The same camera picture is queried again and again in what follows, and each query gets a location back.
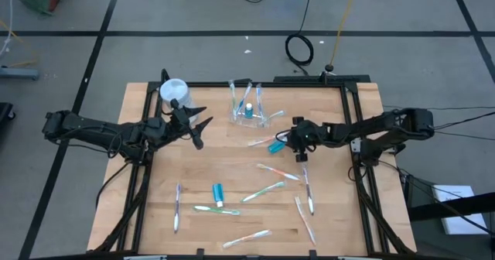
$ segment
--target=concrete floor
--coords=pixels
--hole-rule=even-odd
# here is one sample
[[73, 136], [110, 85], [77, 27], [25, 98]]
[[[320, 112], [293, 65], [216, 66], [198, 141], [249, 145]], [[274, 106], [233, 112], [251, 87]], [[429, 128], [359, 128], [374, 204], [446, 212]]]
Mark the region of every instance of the concrete floor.
[[[0, 19], [8, 20], [8, 0], [0, 0]], [[14, 2], [16, 31], [98, 31], [110, 0], [63, 0], [51, 17], [40, 17]], [[494, 0], [464, 0], [479, 31], [495, 30]], [[335, 30], [347, 0], [312, 0], [305, 29]], [[306, 0], [118, 0], [109, 31], [295, 30]], [[345, 30], [469, 31], [456, 0], [355, 0]], [[250, 77], [270, 81], [293, 75], [285, 56], [285, 36], [106, 37], [94, 68], [81, 115], [117, 121], [128, 82], [158, 80], [165, 67], [187, 81]], [[0, 251], [19, 256], [56, 146], [43, 140], [47, 111], [71, 109], [96, 37], [25, 36], [40, 54], [38, 81], [0, 80], [0, 101], [15, 104], [17, 119], [0, 145]], [[318, 74], [328, 63], [332, 36], [313, 36], [315, 59], [307, 67]], [[495, 39], [483, 38], [492, 54]], [[305, 47], [294, 43], [294, 53]], [[9, 65], [29, 59], [13, 43], [0, 59]], [[417, 107], [495, 106], [495, 83], [472, 37], [346, 36], [335, 61], [338, 74], [370, 74], [384, 104]], [[435, 111], [435, 123], [486, 111]], [[449, 132], [495, 138], [493, 119], [459, 125]], [[398, 164], [416, 176], [445, 184], [471, 185], [475, 193], [494, 191], [495, 142], [437, 135], [410, 142]], [[102, 184], [105, 155], [71, 148], [65, 156], [32, 257], [85, 251], [94, 217], [94, 199]], [[415, 235], [428, 239], [425, 231]], [[489, 259], [490, 253], [470, 255]]]

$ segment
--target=white paper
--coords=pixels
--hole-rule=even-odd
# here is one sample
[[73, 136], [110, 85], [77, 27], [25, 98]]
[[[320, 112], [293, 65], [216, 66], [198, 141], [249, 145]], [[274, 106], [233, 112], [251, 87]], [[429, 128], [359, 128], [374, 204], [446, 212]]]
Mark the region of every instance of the white paper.
[[[446, 186], [446, 185], [434, 185], [433, 194], [436, 199], [445, 202], [448, 200], [459, 199], [460, 197], [471, 197], [474, 195], [471, 186]], [[486, 228], [485, 220], [481, 214], [466, 215], [472, 222], [479, 224]], [[485, 231], [477, 228], [476, 226], [464, 221], [461, 217], [447, 217], [442, 219], [443, 227], [446, 234], [488, 234]]]

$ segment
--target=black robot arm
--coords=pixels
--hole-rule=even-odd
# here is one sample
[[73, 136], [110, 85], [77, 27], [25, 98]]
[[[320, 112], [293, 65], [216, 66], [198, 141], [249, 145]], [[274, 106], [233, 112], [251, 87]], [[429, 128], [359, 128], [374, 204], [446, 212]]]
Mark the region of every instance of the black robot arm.
[[113, 124], [80, 117], [71, 111], [48, 113], [43, 134], [57, 144], [66, 139], [78, 139], [97, 145], [107, 150], [109, 157], [120, 154], [126, 161], [137, 164], [145, 160], [147, 151], [156, 151], [185, 135], [190, 135], [195, 147], [202, 149], [201, 132], [213, 117], [191, 128], [189, 118], [206, 108], [179, 108], [177, 100], [170, 104], [172, 111], [168, 113], [168, 122], [163, 118], [148, 118], [136, 123]]
[[[435, 134], [432, 113], [420, 108], [384, 112], [352, 125], [323, 123], [319, 126], [303, 117], [294, 117], [292, 122], [295, 126], [287, 134], [286, 145], [298, 153], [297, 162], [307, 161], [306, 151], [312, 152], [318, 145], [338, 148], [351, 144], [362, 163], [376, 166], [382, 152], [388, 149], [400, 152], [405, 141], [425, 140]], [[376, 139], [366, 138], [378, 132], [387, 133]]]

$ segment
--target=white cup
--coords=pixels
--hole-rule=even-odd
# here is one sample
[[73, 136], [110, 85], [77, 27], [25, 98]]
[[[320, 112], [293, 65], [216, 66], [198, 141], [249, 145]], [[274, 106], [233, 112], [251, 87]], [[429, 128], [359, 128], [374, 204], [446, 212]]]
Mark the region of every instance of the white cup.
[[[172, 110], [170, 101], [174, 98], [179, 102], [179, 108], [182, 108], [183, 106], [186, 106], [187, 108], [196, 107], [193, 99], [191, 98], [191, 93], [189, 91], [189, 88], [187, 87], [186, 82], [177, 78], [167, 80], [160, 87], [160, 97], [162, 98], [163, 102], [167, 104], [167, 107], [169, 107], [170, 110]], [[197, 119], [198, 115], [194, 115], [193, 117], [189, 118], [189, 123], [192, 124]]]

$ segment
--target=wooden table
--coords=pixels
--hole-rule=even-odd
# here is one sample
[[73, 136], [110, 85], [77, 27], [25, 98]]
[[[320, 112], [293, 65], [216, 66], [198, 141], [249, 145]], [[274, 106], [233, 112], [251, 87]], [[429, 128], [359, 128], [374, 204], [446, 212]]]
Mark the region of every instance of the wooden table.
[[[147, 84], [128, 84], [119, 123], [140, 121]], [[358, 84], [364, 118], [382, 112], [376, 84]], [[154, 158], [139, 253], [193, 255], [204, 248], [207, 255], [366, 255], [356, 187], [347, 178], [351, 166], [348, 146], [339, 149], [319, 147], [309, 154], [309, 180], [312, 186], [315, 215], [309, 215], [306, 191], [301, 183], [288, 186], [241, 204], [249, 194], [283, 180], [279, 175], [258, 169], [264, 163], [289, 173], [301, 174], [290, 149], [270, 155], [266, 146], [247, 147], [247, 143], [274, 135], [292, 126], [293, 116], [304, 116], [315, 123], [344, 122], [340, 91], [334, 88], [264, 88], [265, 111], [285, 110], [270, 128], [256, 129], [233, 125], [228, 121], [230, 92], [228, 87], [191, 88], [193, 100], [208, 109], [199, 120], [214, 116], [203, 131], [204, 148], [196, 150], [191, 141], [179, 140], [160, 149]], [[240, 97], [243, 89], [237, 89]], [[348, 97], [350, 108], [352, 98]], [[392, 156], [382, 160], [395, 164]], [[122, 158], [109, 161], [105, 179], [123, 164]], [[122, 215], [128, 189], [130, 168], [102, 193], [94, 218], [88, 248], [97, 247]], [[408, 219], [397, 172], [386, 166], [375, 167], [377, 188], [385, 219], [411, 249], [415, 242]], [[176, 184], [181, 182], [180, 227], [173, 233]], [[222, 183], [225, 207], [241, 211], [241, 216], [195, 212], [193, 205], [214, 206], [211, 187]], [[316, 233], [312, 245], [295, 206], [299, 195], [309, 223]], [[372, 221], [375, 250], [379, 250], [376, 225]], [[129, 225], [126, 248], [130, 248], [134, 221]], [[245, 242], [228, 249], [222, 244], [264, 229], [273, 235]]]

